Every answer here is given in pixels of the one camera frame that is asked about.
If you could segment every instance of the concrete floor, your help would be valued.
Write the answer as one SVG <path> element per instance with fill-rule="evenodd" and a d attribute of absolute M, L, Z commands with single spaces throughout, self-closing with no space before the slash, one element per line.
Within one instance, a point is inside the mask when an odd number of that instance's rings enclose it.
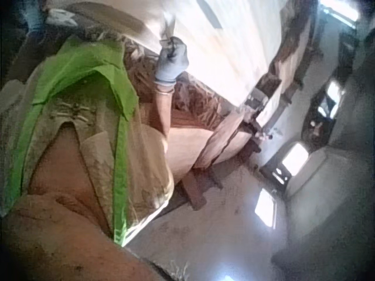
<path fill-rule="evenodd" d="M 180 268 L 189 264 L 194 281 L 283 280 L 270 258 L 287 241 L 285 205 L 277 200 L 276 227 L 268 228 L 254 212 L 264 183 L 244 166 L 222 176 L 236 161 L 214 166 L 224 189 L 205 193 L 206 206 L 193 211 L 185 204 L 151 222 L 130 250 L 169 269 L 172 261 Z"/>

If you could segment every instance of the blue glove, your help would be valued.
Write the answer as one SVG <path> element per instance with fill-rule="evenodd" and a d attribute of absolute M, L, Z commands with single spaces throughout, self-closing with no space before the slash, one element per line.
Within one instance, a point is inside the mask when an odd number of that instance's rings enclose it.
<path fill-rule="evenodd" d="M 40 0 L 23 0 L 21 12 L 28 24 L 29 33 L 37 32 L 42 34 L 45 29 L 45 14 L 42 11 Z"/>
<path fill-rule="evenodd" d="M 165 86 L 175 85 L 176 78 L 189 66 L 186 45 L 181 39 L 171 37 L 164 41 L 156 65 L 155 83 Z"/>

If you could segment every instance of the wooden board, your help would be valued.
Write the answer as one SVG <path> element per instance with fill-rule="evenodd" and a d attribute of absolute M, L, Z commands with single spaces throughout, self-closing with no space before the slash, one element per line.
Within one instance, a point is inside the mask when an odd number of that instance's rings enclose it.
<path fill-rule="evenodd" d="M 193 167 L 212 133 L 200 128 L 171 128 L 166 159 L 175 184 Z"/>
<path fill-rule="evenodd" d="M 235 137 L 231 140 L 229 145 L 225 148 L 222 154 L 216 159 L 214 164 L 218 164 L 228 160 L 238 154 L 246 143 L 250 140 L 251 134 L 247 132 L 237 132 Z"/>

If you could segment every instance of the white wall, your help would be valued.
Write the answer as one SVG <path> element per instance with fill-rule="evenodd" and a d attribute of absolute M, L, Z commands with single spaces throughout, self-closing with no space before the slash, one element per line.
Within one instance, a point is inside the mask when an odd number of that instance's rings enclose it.
<path fill-rule="evenodd" d="M 244 166 L 227 175 L 234 161 L 214 166 L 224 189 L 205 193 L 206 206 L 193 211 L 184 205 L 158 218 L 130 249 L 162 266 L 189 262 L 189 280 L 222 281 L 225 275 L 235 281 L 283 280 L 270 258 L 286 245 L 284 203 L 277 201 L 276 229 L 266 227 L 254 213 L 264 184 Z"/>
<path fill-rule="evenodd" d="M 324 153 L 325 161 L 288 201 L 292 242 L 323 224 L 349 197 L 371 186 L 370 158 L 332 148 Z"/>

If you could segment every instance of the window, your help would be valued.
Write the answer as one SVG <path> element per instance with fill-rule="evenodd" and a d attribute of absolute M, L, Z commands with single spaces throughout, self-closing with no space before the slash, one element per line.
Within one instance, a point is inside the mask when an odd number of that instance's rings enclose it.
<path fill-rule="evenodd" d="M 296 143 L 283 159 L 282 164 L 292 176 L 295 176 L 305 164 L 308 157 L 308 151 L 300 143 Z"/>
<path fill-rule="evenodd" d="M 257 206 L 255 208 L 255 213 L 268 227 L 275 226 L 275 207 L 275 200 L 273 199 L 273 197 L 267 191 L 262 189 L 259 195 Z"/>
<path fill-rule="evenodd" d="M 224 277 L 223 281 L 234 281 L 234 280 L 227 275 Z"/>
<path fill-rule="evenodd" d="M 320 0 L 320 3 L 327 8 L 331 8 L 337 13 L 347 17 L 348 19 L 356 22 L 359 18 L 359 13 L 357 10 L 349 6 L 342 0 Z"/>
<path fill-rule="evenodd" d="M 337 82 L 331 81 L 328 89 L 327 89 L 327 95 L 334 101 L 335 103 L 339 103 L 341 99 L 341 90 Z"/>

